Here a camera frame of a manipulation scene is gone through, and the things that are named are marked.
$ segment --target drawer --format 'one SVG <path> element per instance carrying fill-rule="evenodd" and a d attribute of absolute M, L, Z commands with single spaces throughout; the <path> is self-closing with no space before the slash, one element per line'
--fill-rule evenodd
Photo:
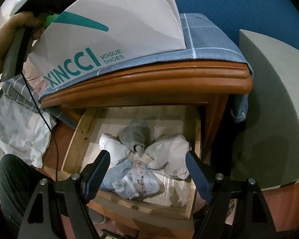
<path fill-rule="evenodd" d="M 145 119 L 150 128 L 148 144 L 166 134 L 184 135 L 200 157 L 201 118 L 196 106 L 143 106 L 87 109 L 72 137 L 62 173 L 80 172 L 100 153 L 98 141 L 103 133 L 117 136 L 134 119 Z M 139 159 L 131 153 L 130 159 Z M 129 227 L 173 238 L 192 238 L 192 208 L 196 187 L 191 178 L 174 180 L 155 174 L 160 191 L 149 198 L 124 199 L 112 191 L 99 190 L 89 207 Z"/>

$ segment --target dark green pants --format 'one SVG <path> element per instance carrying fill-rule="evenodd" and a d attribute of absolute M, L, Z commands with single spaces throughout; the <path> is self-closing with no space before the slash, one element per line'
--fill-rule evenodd
<path fill-rule="evenodd" d="M 1 209 L 6 224 L 15 238 L 18 236 L 31 195 L 42 178 L 48 177 L 15 155 L 5 155 L 0 161 Z"/>

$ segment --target red tile floor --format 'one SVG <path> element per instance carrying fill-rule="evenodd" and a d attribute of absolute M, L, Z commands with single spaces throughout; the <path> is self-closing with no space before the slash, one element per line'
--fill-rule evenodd
<path fill-rule="evenodd" d="M 59 148 L 58 169 L 61 170 L 61 166 L 74 130 L 63 122 L 59 122 L 54 132 Z M 43 167 L 44 166 L 53 169 L 56 167 L 56 150 L 53 140 L 51 140 L 50 146 L 44 155 Z M 285 188 L 267 190 L 264 191 L 263 194 L 273 216 L 273 221 L 277 231 L 296 229 L 299 226 L 299 183 L 287 186 Z M 75 238 L 68 218 L 64 218 L 64 225 L 68 239 Z M 102 226 L 104 225 L 97 225 L 97 229 L 101 229 Z M 115 224 L 113 221 L 108 221 L 106 226 L 107 229 L 112 231 L 116 229 L 116 231 L 121 232 L 121 234 L 135 235 L 136 232 L 134 229 L 122 226 L 120 224 Z M 150 235 L 142 235 L 142 233 L 140 233 L 139 238 L 151 237 Z"/>

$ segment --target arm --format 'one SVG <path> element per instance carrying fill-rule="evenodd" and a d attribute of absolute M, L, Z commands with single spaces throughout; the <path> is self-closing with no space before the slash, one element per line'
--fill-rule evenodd
<path fill-rule="evenodd" d="M 0 27 L 0 74 L 2 73 L 6 52 L 14 39 L 17 28 L 21 26 L 35 27 L 33 40 L 37 40 L 41 36 L 45 24 L 46 20 L 34 17 L 32 12 L 21 12 L 11 16 Z"/>

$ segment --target metal screw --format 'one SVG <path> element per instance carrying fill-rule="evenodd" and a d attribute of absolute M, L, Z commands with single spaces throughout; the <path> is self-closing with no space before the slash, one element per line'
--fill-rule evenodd
<path fill-rule="evenodd" d="M 255 183 L 256 183 L 256 180 L 255 180 L 254 178 L 249 178 L 249 179 L 248 179 L 248 182 L 249 182 L 250 184 L 255 184 Z"/>
<path fill-rule="evenodd" d="M 40 180 L 40 184 L 41 184 L 41 185 L 44 185 L 44 184 L 46 184 L 47 182 L 48 182 L 48 180 L 47 180 L 46 178 L 43 178 L 43 179 Z"/>
<path fill-rule="evenodd" d="M 216 180 L 221 181 L 221 180 L 224 178 L 224 175 L 223 175 L 222 173 L 217 173 L 217 174 L 215 175 L 215 178 L 216 178 Z"/>
<path fill-rule="evenodd" d="M 78 178 L 80 178 L 80 174 L 79 173 L 74 173 L 71 175 L 72 180 L 77 180 Z"/>

